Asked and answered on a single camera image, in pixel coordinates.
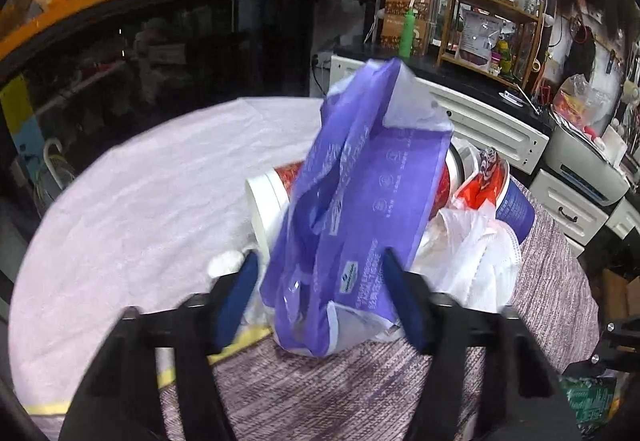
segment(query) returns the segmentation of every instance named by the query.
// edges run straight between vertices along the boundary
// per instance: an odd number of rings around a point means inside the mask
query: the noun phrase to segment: paper cup
[[[509,162],[500,160],[504,172],[504,185],[496,201],[495,218],[507,223],[522,244],[529,235],[536,211],[509,175]]]
[[[271,168],[266,173],[245,182],[251,224],[254,227],[258,249],[265,261],[269,261],[271,248],[280,232],[282,218],[289,206],[293,182],[301,165],[302,163],[291,163]]]

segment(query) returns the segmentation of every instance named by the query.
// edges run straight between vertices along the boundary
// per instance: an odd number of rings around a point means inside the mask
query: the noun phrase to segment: white plastic bag
[[[513,293],[522,256],[513,230],[495,219],[495,207],[444,208],[424,233],[409,271],[463,307],[498,312]]]
[[[240,270],[244,257],[251,249],[258,250],[257,244],[249,244],[245,246],[242,251],[230,249],[211,259],[207,266],[207,275],[209,275],[212,285],[214,285],[220,277]],[[249,302],[244,309],[241,329],[245,326],[268,326],[270,323],[267,310],[262,303],[260,294],[258,294],[258,288],[260,288],[260,283],[264,278],[264,271],[266,269],[264,258],[261,255],[258,255],[258,262],[258,280],[249,298]]]

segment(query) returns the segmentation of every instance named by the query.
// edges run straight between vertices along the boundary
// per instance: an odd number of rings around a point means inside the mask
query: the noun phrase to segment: jar
[[[521,12],[536,13],[536,0],[513,0],[513,5]]]
[[[500,60],[502,56],[497,51],[491,52],[491,64],[489,66],[489,73],[494,76],[498,76],[500,74]]]

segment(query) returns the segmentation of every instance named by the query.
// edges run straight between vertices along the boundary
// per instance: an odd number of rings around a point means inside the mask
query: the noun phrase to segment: white printer
[[[555,119],[543,157],[546,165],[566,183],[601,206],[610,206],[629,190],[626,177],[613,168],[579,132]]]

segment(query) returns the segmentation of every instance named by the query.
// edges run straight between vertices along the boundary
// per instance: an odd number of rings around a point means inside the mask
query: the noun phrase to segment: black countertop
[[[436,47],[432,46],[426,55],[411,57],[405,60],[405,63],[417,77],[475,98],[503,113],[513,116],[546,136],[551,136],[552,128],[546,121],[546,116],[537,115],[527,102],[524,102],[522,107],[518,107],[504,100],[498,94],[505,90],[505,86],[500,82],[447,62],[443,62],[440,67],[437,67],[437,50]],[[393,50],[371,44],[336,47],[334,53],[345,58],[361,60],[362,62],[366,62],[370,58],[386,60],[397,56]]]

